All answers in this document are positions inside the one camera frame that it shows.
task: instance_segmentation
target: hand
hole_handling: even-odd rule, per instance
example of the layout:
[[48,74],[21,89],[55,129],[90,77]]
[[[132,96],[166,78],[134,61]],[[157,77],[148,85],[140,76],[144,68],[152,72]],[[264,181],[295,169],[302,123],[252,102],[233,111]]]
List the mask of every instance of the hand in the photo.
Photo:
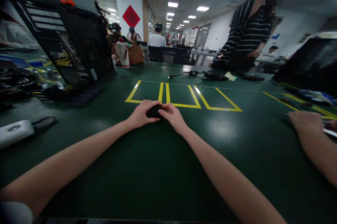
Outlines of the hand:
[[256,49],[256,50],[252,51],[251,53],[249,53],[247,55],[247,57],[257,58],[257,57],[259,57],[260,54],[261,54],[261,50],[260,49]]
[[160,115],[163,118],[167,119],[169,123],[172,125],[172,127],[177,131],[177,133],[181,135],[182,131],[185,128],[188,128],[188,126],[186,125],[183,117],[181,116],[179,109],[176,108],[171,103],[162,104],[161,107],[164,110],[168,110],[168,111],[164,111],[160,109],[158,110]]
[[288,116],[297,132],[299,131],[322,132],[324,129],[322,117],[318,113],[296,111],[296,112],[289,112]]
[[140,128],[148,123],[154,123],[159,121],[159,118],[148,118],[146,112],[151,109],[151,107],[160,104],[161,101],[150,101],[143,100],[138,107],[133,111],[126,122],[131,129]]

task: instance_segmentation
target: desk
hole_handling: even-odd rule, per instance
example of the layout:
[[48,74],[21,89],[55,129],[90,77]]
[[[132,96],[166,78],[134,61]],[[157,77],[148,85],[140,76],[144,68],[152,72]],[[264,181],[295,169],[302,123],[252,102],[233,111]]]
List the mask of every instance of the desk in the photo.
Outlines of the desk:
[[197,65],[199,56],[200,56],[200,55],[203,56],[203,59],[201,60],[200,67],[202,67],[202,66],[204,65],[205,58],[206,58],[207,56],[214,56],[214,57],[217,56],[216,53],[204,53],[204,52],[193,52],[193,51],[191,51],[191,55],[192,55],[192,59],[194,58],[194,55],[197,55],[195,65]]
[[258,67],[256,68],[256,72],[259,72],[259,70],[264,67],[265,64],[271,64],[271,65],[285,65],[286,62],[279,62],[279,61],[267,61],[267,60],[258,60],[256,59],[255,62],[260,62]]
[[[156,62],[130,69],[116,67],[117,73],[102,82],[104,92],[88,107],[46,106],[36,98],[15,104],[1,113],[0,127],[52,115],[59,122],[37,138],[0,154],[1,187],[62,149],[125,120],[138,105],[125,102],[136,84],[139,87],[132,100],[156,100],[162,89],[161,99],[166,102],[169,83],[172,103],[194,106],[190,85],[201,108],[179,107],[186,123],[228,158],[287,222],[337,223],[336,188],[309,161],[295,131],[284,121],[284,114],[292,109],[273,98],[282,97],[283,87],[240,78],[235,82],[202,80],[188,74],[167,78],[182,71],[208,69]],[[242,111],[228,111],[234,106],[215,87]],[[333,114],[337,111],[321,108]],[[238,221],[189,145],[165,120],[119,139],[57,193],[41,216]]]

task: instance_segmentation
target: striped shirt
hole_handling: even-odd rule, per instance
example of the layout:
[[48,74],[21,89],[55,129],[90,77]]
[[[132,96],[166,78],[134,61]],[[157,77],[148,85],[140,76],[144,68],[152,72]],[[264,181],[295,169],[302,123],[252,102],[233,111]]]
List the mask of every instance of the striped shirt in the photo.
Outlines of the striped shirt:
[[235,10],[228,40],[219,52],[224,57],[216,57],[215,61],[227,60],[226,56],[231,56],[234,51],[248,54],[256,50],[261,42],[268,41],[273,22],[264,20],[264,10],[261,8],[252,18],[249,18],[254,1],[248,0]]

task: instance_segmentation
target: cap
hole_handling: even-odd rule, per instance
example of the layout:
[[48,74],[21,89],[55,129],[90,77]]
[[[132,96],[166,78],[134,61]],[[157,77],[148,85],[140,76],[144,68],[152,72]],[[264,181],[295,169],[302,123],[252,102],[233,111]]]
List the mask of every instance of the cap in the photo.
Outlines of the cap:
[[43,66],[43,63],[38,61],[38,62],[31,62],[29,63],[32,67],[41,67]]

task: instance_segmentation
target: wire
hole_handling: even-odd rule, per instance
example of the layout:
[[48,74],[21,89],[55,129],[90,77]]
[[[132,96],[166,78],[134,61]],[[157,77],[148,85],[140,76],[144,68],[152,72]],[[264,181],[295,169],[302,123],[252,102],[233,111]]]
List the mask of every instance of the wire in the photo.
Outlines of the wire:
[[55,116],[48,116],[48,117],[44,117],[44,118],[41,118],[40,120],[38,121],[35,121],[35,122],[32,122],[32,125],[36,125],[40,122],[43,122],[49,118],[53,118],[52,122],[50,122],[49,124],[45,125],[45,126],[42,126],[40,128],[38,127],[34,127],[34,134],[32,134],[31,136],[37,136],[39,135],[40,133],[42,133],[43,131],[45,131],[46,129],[50,128],[52,125],[54,125],[57,120],[56,120],[56,117]]
[[172,78],[174,78],[174,77],[181,76],[181,75],[183,75],[184,73],[190,73],[190,72],[183,72],[183,73],[181,73],[181,74],[179,74],[179,75],[170,75],[170,76],[168,77],[168,79],[172,79]]

